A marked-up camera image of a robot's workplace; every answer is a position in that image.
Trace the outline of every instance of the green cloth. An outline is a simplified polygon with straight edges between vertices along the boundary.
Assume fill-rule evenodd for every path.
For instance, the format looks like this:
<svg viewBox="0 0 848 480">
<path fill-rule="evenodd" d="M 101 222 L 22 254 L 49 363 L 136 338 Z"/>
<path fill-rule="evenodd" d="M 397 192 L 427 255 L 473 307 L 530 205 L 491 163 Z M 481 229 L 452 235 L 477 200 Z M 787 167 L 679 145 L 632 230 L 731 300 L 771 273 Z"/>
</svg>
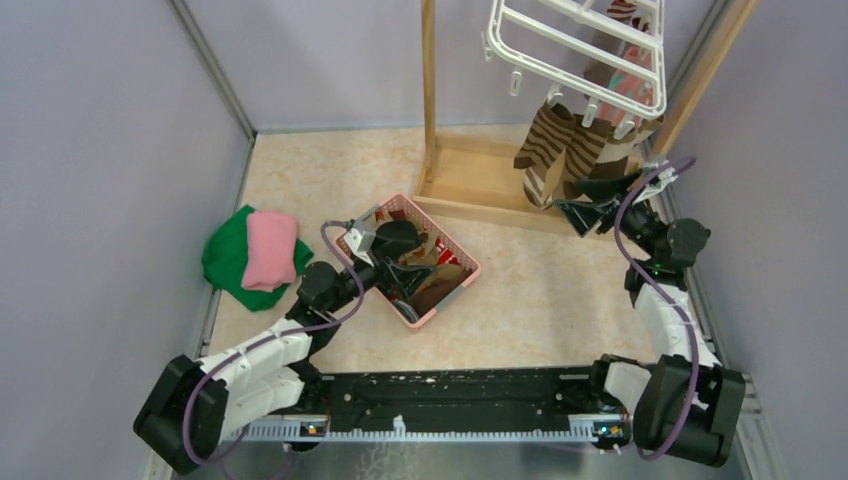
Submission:
<svg viewBox="0 0 848 480">
<path fill-rule="evenodd" d="M 280 301 L 288 285 L 273 292 L 259 292 L 241 288 L 241 278 L 247 268 L 247 216 L 255 209 L 245 205 L 221 225 L 203 249 L 203 276 L 212 285 L 232 294 L 251 312 L 268 310 Z M 294 248 L 294 268 L 303 275 L 313 253 L 305 243 L 297 240 Z"/>
</svg>

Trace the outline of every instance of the folded pink cloth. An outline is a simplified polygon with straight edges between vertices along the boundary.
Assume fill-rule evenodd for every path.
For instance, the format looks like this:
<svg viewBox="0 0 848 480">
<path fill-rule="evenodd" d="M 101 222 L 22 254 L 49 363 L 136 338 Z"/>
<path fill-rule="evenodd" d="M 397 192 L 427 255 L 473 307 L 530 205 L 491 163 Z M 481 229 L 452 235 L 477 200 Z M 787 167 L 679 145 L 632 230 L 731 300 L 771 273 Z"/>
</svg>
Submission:
<svg viewBox="0 0 848 480">
<path fill-rule="evenodd" d="M 272 292 L 297 278 L 294 247 L 297 219 L 277 212 L 253 212 L 247 216 L 247 268 L 241 288 Z"/>
</svg>

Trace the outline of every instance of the sock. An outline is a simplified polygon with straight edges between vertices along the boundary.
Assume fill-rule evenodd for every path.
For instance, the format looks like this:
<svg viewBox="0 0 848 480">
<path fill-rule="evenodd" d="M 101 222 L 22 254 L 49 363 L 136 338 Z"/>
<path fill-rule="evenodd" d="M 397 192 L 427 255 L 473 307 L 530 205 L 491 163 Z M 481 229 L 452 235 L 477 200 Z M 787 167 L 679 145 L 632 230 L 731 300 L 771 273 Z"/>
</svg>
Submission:
<svg viewBox="0 0 848 480">
<path fill-rule="evenodd" d="M 648 138 L 660 125 L 663 117 L 656 120 L 645 120 L 639 127 L 616 140 L 615 127 L 607 120 L 595 119 L 589 128 L 580 122 L 582 116 L 576 115 L 577 127 L 574 137 L 565 150 L 565 165 L 560 177 L 561 187 L 553 193 L 554 200 L 573 200 L 581 195 L 577 190 L 577 180 L 590 178 L 592 173 L 601 165 L 601 172 L 610 174 L 618 169 L 627 167 L 627 157 L 633 148 Z"/>
<path fill-rule="evenodd" d="M 552 200 L 543 192 L 548 169 L 571 141 L 574 116 L 562 105 L 542 105 L 533 118 L 527 138 L 513 162 L 514 168 L 524 169 L 524 193 L 531 203 L 547 208 Z"/>
<path fill-rule="evenodd" d="M 627 172 L 627 157 L 607 163 L 596 163 L 595 168 L 589 172 L 591 180 L 615 180 L 621 178 Z"/>
</svg>

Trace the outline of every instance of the purple wall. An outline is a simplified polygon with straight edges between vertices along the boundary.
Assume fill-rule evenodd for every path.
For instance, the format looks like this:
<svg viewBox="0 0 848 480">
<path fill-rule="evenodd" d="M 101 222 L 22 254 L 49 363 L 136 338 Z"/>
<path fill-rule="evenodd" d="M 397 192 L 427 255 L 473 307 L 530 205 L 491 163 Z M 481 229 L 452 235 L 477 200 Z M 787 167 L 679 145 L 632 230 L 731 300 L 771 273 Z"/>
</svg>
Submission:
<svg viewBox="0 0 848 480">
<path fill-rule="evenodd" d="M 676 145 L 712 228 L 699 265 L 790 478 L 844 478 L 848 22 L 837 0 L 760 2 Z"/>
<path fill-rule="evenodd" d="M 167 2 L 3 2 L 0 46 L 2 477 L 139 478 L 247 140 Z"/>
<path fill-rule="evenodd" d="M 436 2 L 436 114 L 440 124 L 529 122 L 550 82 L 527 73 L 509 96 L 512 66 L 483 59 L 491 0 Z M 666 3 L 668 75 L 712 0 Z M 421 6 L 417 0 L 190 0 L 200 27 L 254 127 L 316 130 L 421 125 Z M 536 0 L 506 4 L 589 38 Z M 574 72 L 587 57 L 505 25 L 504 40 Z M 584 108 L 582 95 L 570 100 Z"/>
</svg>

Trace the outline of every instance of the drying hanger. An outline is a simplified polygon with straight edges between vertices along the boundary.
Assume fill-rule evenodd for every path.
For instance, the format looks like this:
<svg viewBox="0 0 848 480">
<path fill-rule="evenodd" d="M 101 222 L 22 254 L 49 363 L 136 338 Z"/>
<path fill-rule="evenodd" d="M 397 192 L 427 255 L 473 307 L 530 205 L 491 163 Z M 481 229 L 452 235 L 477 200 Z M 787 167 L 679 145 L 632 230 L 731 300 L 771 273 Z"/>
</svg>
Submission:
<svg viewBox="0 0 848 480">
<path fill-rule="evenodd" d="M 640 64 L 649 55 L 651 56 L 650 65 L 647 67 L 642 67 L 640 64 L 634 64 L 614 54 L 601 51 L 597 47 L 587 44 L 566 32 L 556 30 L 549 25 L 527 17 L 504 5 L 504 0 L 492 1 L 492 12 L 489 18 L 488 28 L 481 34 L 483 54 L 486 61 L 491 61 L 497 55 L 514 66 L 510 75 L 510 96 L 518 96 L 526 71 L 541 75 L 552 81 L 546 97 L 546 102 L 550 106 L 556 105 L 561 101 L 563 95 L 560 92 L 560 88 L 566 87 L 578 90 L 589 98 L 581 122 L 584 128 L 590 127 L 595 121 L 600 112 L 602 102 L 625 112 L 613 132 L 613 138 L 616 140 L 624 138 L 628 133 L 633 131 L 638 122 L 636 120 L 637 118 L 653 119 L 659 117 L 665 111 L 665 72 L 663 68 L 662 48 L 663 0 L 645 0 L 644 2 L 640 2 L 644 3 L 642 6 L 648 10 L 645 16 L 647 17 L 647 25 L 649 26 L 645 30 L 621 24 L 602 14 L 598 14 L 598 12 L 592 11 L 590 7 L 593 0 L 586 0 L 582 4 L 574 0 L 539 0 L 559 13 L 571 17 L 578 23 L 590 25 L 597 30 L 603 30 L 621 39 L 626 44 L 640 47 Z M 632 99 L 628 99 L 610 90 L 608 86 L 590 84 L 577 75 L 509 47 L 503 42 L 500 34 L 501 25 L 507 22 L 517 24 L 520 27 L 558 42 L 566 48 L 576 50 L 602 61 L 617 70 L 622 70 L 630 75 L 641 78 L 644 81 L 644 86 L 640 91 L 644 92 L 645 88 L 650 86 L 653 91 L 653 102 L 646 105 L 639 104 Z"/>
</svg>

